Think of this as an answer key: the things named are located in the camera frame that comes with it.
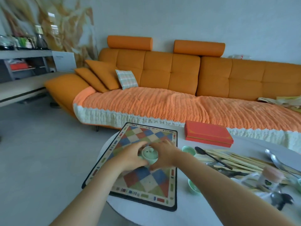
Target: person's right hand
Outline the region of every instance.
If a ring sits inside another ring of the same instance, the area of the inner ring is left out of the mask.
[[[158,152],[158,160],[150,166],[151,171],[175,166],[176,157],[181,151],[172,142],[164,140],[160,143],[151,143],[150,146]]]

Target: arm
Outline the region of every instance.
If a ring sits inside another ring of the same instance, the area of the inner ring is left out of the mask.
[[[139,148],[146,143],[132,144],[107,161],[50,226],[97,225],[108,194],[120,173],[147,165],[147,161],[137,156]]]
[[[276,208],[170,142],[151,145],[159,154],[151,169],[178,167],[199,188],[223,225],[294,225]]]

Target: floor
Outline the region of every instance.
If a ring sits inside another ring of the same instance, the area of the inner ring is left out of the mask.
[[[50,98],[0,108],[0,225],[48,225],[81,191],[116,130],[83,125]],[[99,225],[134,225],[106,204]]]

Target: plaid pillow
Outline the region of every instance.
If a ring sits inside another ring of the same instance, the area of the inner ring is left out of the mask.
[[[122,86],[122,89],[127,89],[131,87],[138,87],[138,83],[135,79],[133,72],[124,71],[124,70],[116,70],[118,75],[119,82]]]

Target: cylindrical orange headrest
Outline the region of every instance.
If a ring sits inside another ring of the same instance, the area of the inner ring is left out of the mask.
[[[151,37],[109,35],[107,42],[109,48],[143,51],[151,51],[153,49],[153,38]]]
[[[192,40],[175,40],[174,53],[221,57],[226,44],[216,42],[203,42]]]

